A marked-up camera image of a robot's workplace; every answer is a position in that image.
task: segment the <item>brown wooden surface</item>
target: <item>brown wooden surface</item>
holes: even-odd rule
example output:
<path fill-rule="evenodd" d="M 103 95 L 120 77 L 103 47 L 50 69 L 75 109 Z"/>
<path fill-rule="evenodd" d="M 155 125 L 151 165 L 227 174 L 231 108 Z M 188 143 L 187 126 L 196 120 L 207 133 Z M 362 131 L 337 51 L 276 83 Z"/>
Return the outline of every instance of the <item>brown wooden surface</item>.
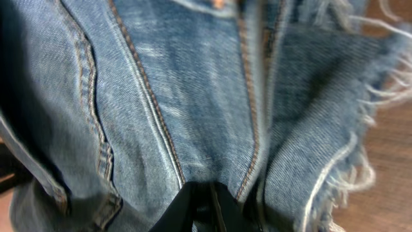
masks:
<path fill-rule="evenodd" d="M 378 0 L 370 0 L 368 17 L 384 17 Z M 392 10 L 412 21 L 412 0 L 390 1 Z M 367 34 L 385 30 L 367 27 Z M 412 231 L 412 103 L 379 110 L 377 127 L 366 137 L 370 162 L 377 172 L 376 186 L 352 193 L 346 209 L 336 209 L 334 219 L 348 232 Z M 8 205 L 12 194 L 0 196 L 0 232 L 12 231 Z"/>

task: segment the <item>denim garment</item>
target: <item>denim garment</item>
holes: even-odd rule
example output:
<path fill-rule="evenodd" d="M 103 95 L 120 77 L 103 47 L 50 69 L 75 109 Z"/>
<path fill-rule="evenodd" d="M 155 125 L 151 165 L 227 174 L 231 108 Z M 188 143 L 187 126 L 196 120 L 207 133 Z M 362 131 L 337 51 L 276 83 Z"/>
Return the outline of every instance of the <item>denim garment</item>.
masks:
<path fill-rule="evenodd" d="M 224 3 L 2 1 L 16 231 L 148 231 L 189 181 L 256 231 L 329 230 L 407 37 L 359 35 L 365 1 Z"/>

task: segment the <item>denim jacket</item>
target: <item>denim jacket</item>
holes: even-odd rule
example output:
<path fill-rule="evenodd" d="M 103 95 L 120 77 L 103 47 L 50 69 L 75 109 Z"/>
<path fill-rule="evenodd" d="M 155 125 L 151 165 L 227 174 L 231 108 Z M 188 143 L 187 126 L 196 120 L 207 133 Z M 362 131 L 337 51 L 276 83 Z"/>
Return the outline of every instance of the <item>denim jacket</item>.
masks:
<path fill-rule="evenodd" d="M 375 179 L 376 105 L 410 96 L 409 26 L 362 35 L 366 0 L 1 5 L 0 136 L 35 177 L 16 231 L 148 231 L 189 181 L 256 231 L 328 231 Z"/>

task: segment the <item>wooden floor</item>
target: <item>wooden floor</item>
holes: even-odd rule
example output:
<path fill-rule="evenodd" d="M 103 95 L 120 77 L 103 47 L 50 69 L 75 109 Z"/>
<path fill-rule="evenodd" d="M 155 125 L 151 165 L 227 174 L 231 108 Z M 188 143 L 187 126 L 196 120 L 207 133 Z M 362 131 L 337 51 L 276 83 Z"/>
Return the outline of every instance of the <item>wooden floor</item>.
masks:
<path fill-rule="evenodd" d="M 383 16 L 378 0 L 370 0 L 368 17 Z M 389 1 L 392 10 L 412 21 L 412 0 Z M 384 30 L 367 28 L 367 34 Z M 348 232 L 412 231 L 412 103 L 379 110 L 377 127 L 366 137 L 370 162 L 377 172 L 372 189 L 353 193 L 346 209 L 336 209 L 334 220 Z M 0 196 L 0 231 L 9 232 L 8 205 L 11 193 Z"/>

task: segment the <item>jeans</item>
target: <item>jeans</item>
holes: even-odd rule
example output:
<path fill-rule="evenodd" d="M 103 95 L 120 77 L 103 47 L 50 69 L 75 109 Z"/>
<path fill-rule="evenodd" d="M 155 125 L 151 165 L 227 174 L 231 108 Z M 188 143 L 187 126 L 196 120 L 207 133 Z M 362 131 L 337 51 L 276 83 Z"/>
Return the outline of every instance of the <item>jeans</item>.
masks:
<path fill-rule="evenodd" d="M 0 135 L 35 177 L 16 231 L 148 231 L 189 181 L 256 231 L 327 231 L 373 184 L 362 138 L 404 96 L 382 89 L 409 26 L 361 35 L 364 0 L 217 2 L 2 1 Z"/>

